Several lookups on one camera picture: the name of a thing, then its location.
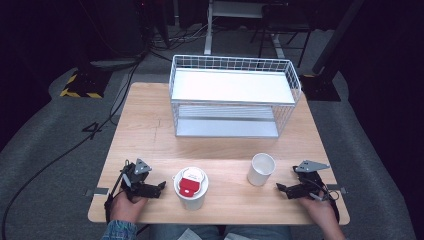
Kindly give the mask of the grey tape piece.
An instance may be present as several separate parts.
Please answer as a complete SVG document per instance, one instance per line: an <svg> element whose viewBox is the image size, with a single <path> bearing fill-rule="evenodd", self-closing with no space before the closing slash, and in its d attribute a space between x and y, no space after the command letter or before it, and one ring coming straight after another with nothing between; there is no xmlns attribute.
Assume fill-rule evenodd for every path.
<svg viewBox="0 0 424 240"><path fill-rule="evenodd" d="M328 190L339 191L341 194L347 194L347 189L345 187L339 186L338 184L327 184Z"/></svg>
<svg viewBox="0 0 424 240"><path fill-rule="evenodd" d="M87 189L85 191L85 196L92 197L95 195L108 195L109 188L95 188L95 189Z"/></svg>

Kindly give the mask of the black slanted pole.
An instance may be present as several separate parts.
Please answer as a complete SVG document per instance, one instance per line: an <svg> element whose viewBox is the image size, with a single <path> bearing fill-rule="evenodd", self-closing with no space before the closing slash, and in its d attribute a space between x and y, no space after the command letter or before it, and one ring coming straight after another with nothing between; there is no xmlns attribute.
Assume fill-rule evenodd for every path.
<svg viewBox="0 0 424 240"><path fill-rule="evenodd" d="M335 57L337 53L336 49L341 43L343 35L346 33L352 21L355 19L355 16L357 15L364 1L365 0L352 1L337 28L335 29L332 37L325 46L323 52L315 62L312 68L313 73L321 74L324 70L329 69L330 61Z"/></svg>

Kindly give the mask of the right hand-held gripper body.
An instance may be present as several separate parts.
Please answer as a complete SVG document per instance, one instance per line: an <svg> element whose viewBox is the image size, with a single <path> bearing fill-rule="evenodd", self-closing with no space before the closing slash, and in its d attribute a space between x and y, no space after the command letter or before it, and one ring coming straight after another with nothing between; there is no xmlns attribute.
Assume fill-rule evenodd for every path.
<svg viewBox="0 0 424 240"><path fill-rule="evenodd" d="M304 160L300 165L294 166L293 170L297 174L300 183L290 188L289 198L312 197L313 199L323 200L323 197L320 197L319 194L327 194L328 190L318 171L328 169L329 167L329 164L311 160Z"/></svg>

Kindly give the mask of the white paper cup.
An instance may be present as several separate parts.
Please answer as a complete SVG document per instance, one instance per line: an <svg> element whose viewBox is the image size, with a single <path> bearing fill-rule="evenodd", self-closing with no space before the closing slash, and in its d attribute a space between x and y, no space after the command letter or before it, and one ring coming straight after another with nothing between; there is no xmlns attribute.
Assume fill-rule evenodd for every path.
<svg viewBox="0 0 424 240"><path fill-rule="evenodd" d="M266 153L256 154L250 164L247 180L253 186L262 186L275 171L276 164L273 157Z"/></svg>

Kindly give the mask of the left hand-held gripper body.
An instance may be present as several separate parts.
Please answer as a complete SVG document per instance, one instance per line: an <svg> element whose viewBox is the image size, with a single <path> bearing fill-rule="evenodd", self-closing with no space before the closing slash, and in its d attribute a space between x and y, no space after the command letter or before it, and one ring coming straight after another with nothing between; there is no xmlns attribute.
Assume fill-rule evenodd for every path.
<svg viewBox="0 0 424 240"><path fill-rule="evenodd" d="M160 190L158 185L145 182L152 168L142 159L135 163L127 161L122 169L121 188L126 192L129 200L134 197L155 198L155 191Z"/></svg>

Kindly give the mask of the yellow-black striped stand base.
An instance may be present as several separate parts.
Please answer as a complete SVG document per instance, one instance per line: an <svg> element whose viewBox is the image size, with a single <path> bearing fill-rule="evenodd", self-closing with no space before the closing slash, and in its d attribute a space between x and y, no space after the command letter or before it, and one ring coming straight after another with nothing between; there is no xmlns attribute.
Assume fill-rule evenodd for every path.
<svg viewBox="0 0 424 240"><path fill-rule="evenodd" d="M61 97L95 98L104 97L112 73L109 71L83 72L76 70L60 93Z"/></svg>

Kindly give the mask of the white cup with red lid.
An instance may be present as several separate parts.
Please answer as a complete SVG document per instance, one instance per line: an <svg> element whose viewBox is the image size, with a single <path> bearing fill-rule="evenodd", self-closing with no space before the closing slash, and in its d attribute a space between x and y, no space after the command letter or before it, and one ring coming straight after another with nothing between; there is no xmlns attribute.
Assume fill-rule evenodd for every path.
<svg viewBox="0 0 424 240"><path fill-rule="evenodd" d="M209 188L209 178L198 167L186 167L174 176L173 186L183 208L196 211L204 203Z"/></svg>

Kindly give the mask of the person's right hand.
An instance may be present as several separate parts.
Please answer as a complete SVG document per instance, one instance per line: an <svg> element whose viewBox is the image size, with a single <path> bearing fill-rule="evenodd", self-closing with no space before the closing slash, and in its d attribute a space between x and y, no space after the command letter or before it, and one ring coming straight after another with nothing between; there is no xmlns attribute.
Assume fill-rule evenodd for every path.
<svg viewBox="0 0 424 240"><path fill-rule="evenodd" d="M309 198L300 198L298 202L306 209L315 224L322 230L331 230L338 227L334 210L328 201L318 201Z"/></svg>

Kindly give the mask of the person's legs in jeans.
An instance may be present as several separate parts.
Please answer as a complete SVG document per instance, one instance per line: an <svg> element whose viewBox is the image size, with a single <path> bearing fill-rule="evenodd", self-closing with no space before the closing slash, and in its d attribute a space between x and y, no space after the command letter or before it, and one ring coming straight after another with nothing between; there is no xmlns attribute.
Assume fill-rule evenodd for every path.
<svg viewBox="0 0 424 240"><path fill-rule="evenodd" d="M290 228L282 225L155 224L150 226L149 240L293 240Z"/></svg>

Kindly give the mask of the black stand base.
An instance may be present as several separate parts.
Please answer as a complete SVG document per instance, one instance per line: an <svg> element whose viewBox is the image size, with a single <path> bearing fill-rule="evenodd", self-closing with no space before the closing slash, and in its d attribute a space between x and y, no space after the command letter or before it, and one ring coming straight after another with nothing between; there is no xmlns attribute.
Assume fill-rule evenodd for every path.
<svg viewBox="0 0 424 240"><path fill-rule="evenodd" d="M341 98L332 83L319 75L300 75L302 91L308 101L340 102Z"/></svg>

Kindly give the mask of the person's left hand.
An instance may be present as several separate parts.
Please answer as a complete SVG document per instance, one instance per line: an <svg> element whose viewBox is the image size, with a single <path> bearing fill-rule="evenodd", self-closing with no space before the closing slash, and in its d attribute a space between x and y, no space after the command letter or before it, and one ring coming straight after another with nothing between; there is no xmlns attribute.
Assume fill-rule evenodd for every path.
<svg viewBox="0 0 424 240"><path fill-rule="evenodd" d="M112 201L110 220L119 220L136 224L148 199L134 197L129 200L125 191L117 194Z"/></svg>

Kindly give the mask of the black metal chair frame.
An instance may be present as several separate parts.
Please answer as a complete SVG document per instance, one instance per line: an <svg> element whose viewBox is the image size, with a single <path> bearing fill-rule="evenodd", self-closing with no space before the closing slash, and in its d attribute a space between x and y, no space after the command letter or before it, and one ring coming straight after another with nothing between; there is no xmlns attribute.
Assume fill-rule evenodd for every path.
<svg viewBox="0 0 424 240"><path fill-rule="evenodd" d="M271 3L261 7L261 20L255 29L251 41L254 41L257 34L260 34L260 45L258 57L262 56L263 50L267 48L265 44L266 36L273 41L275 49L295 49L300 50L297 66L300 66L310 39L312 27L304 10L296 4ZM304 42L301 46L291 46L293 39L299 34L305 34ZM280 34L290 35L286 44L276 45L275 40Z"/></svg>

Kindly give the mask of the white desk frame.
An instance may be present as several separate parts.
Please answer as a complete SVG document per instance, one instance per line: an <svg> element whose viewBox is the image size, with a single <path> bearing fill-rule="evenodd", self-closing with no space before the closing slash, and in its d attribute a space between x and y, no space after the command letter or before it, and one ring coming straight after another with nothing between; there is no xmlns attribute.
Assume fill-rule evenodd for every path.
<svg viewBox="0 0 424 240"><path fill-rule="evenodd" d="M214 17L237 17L260 19L263 3L240 2L237 0L208 0L207 10L207 34L204 45L204 54L212 52L212 22Z"/></svg>

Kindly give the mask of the white wire shelf rack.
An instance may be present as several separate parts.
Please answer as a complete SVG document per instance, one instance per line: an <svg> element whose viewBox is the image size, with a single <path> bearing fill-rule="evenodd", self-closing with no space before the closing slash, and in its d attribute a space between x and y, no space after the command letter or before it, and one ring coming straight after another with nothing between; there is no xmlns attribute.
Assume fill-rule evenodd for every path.
<svg viewBox="0 0 424 240"><path fill-rule="evenodd" d="M169 97L179 137L277 138L301 84L285 59L176 55Z"/></svg>

